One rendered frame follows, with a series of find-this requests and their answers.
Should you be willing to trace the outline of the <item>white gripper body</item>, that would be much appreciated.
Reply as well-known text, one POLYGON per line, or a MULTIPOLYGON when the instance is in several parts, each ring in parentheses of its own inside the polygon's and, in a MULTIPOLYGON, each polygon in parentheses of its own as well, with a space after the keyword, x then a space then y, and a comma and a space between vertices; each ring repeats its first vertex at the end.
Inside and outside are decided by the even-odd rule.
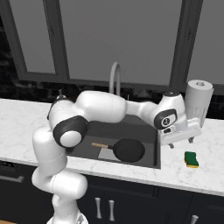
POLYGON ((196 137, 200 134, 200 119, 193 118, 186 121, 186 127, 184 129, 178 129, 177 126, 173 124, 167 129, 160 130, 158 132, 158 140, 161 145, 167 145, 196 137))

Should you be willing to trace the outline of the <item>white paper towel roll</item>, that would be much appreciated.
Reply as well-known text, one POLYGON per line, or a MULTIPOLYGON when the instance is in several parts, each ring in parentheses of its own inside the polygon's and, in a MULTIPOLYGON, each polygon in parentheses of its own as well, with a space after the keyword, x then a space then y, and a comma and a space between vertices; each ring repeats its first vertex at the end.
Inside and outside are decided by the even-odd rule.
POLYGON ((189 80, 185 91, 185 113, 188 119, 199 118, 203 127, 214 87, 205 80, 189 80))

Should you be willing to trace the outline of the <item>dark cupboard door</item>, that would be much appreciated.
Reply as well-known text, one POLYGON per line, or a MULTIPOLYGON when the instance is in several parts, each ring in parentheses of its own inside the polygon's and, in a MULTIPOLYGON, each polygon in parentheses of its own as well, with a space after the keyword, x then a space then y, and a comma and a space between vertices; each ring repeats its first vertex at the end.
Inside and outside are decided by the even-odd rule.
POLYGON ((88 224, 106 224, 104 195, 102 192, 88 190, 85 195, 77 200, 80 211, 86 216, 88 224), (97 218, 96 198, 100 198, 101 218, 97 218))
POLYGON ((184 219, 178 224, 191 224, 194 214, 199 216, 196 224, 224 224, 224 206, 216 205, 209 205, 204 208, 190 206, 184 215, 184 219))
POLYGON ((171 212, 155 201, 109 193, 106 194, 105 200, 107 224, 169 224, 171 220, 171 212), (109 220, 109 200, 115 202, 115 221, 109 220))

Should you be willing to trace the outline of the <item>dark grey sink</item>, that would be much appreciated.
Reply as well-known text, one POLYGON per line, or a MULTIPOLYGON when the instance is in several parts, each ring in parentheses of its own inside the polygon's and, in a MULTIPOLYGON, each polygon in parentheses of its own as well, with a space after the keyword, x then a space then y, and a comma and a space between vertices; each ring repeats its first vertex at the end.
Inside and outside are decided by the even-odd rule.
POLYGON ((94 147, 92 143, 113 145, 124 138, 138 140, 145 148, 143 158, 138 162, 130 163, 130 165, 153 169, 161 168, 158 132, 132 115, 127 115, 119 123, 91 122, 83 141, 73 149, 67 149, 66 153, 70 157, 121 164, 122 161, 116 158, 112 150, 94 147))

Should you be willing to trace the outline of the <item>black dishwasher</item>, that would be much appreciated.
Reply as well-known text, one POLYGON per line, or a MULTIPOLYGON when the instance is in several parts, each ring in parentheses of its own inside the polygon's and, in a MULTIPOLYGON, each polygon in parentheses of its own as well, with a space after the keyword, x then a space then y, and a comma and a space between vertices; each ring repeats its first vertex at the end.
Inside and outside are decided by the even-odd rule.
POLYGON ((24 181, 0 180, 0 220, 16 224, 46 224, 53 216, 52 195, 32 184, 36 166, 0 160, 0 175, 24 181))

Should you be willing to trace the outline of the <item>green and yellow sponge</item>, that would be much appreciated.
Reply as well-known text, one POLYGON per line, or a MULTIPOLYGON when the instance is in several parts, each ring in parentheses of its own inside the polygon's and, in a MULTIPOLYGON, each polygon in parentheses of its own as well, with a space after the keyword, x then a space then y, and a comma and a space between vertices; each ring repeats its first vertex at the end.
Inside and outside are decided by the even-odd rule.
POLYGON ((199 167, 199 162, 197 161, 195 152, 191 152, 191 151, 185 152, 185 164, 187 167, 191 167, 191 168, 199 167))

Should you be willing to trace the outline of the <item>dark drawer front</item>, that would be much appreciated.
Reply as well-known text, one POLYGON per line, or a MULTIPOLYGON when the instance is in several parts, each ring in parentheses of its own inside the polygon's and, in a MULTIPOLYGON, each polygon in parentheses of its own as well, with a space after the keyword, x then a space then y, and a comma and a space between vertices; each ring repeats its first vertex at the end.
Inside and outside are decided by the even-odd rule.
POLYGON ((85 174, 85 177, 87 178, 88 184, 92 187, 99 187, 112 192, 132 194, 140 197, 146 196, 152 199, 158 198, 158 186, 139 184, 112 178, 90 176, 87 174, 85 174))
POLYGON ((164 203, 182 207, 211 209, 213 211, 224 213, 224 197, 221 196, 166 187, 160 187, 157 196, 158 199, 164 203))

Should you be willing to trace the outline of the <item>grey curved tap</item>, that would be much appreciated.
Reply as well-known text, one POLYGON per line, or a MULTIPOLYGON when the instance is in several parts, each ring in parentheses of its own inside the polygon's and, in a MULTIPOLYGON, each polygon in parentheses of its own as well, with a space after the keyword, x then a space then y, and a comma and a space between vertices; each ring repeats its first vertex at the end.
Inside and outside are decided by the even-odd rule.
POLYGON ((115 62, 110 70, 109 76, 109 92, 111 94, 116 90, 116 95, 121 91, 121 68, 118 62, 115 62))

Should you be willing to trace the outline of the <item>grey framed window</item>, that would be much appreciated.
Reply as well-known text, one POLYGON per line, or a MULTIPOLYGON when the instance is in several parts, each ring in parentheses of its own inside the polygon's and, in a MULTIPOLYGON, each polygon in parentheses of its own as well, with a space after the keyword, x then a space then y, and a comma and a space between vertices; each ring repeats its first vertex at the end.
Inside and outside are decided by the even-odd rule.
POLYGON ((210 43, 199 52, 203 0, 0 0, 0 18, 23 81, 109 84, 114 63, 121 85, 183 92, 189 80, 224 77, 210 43))

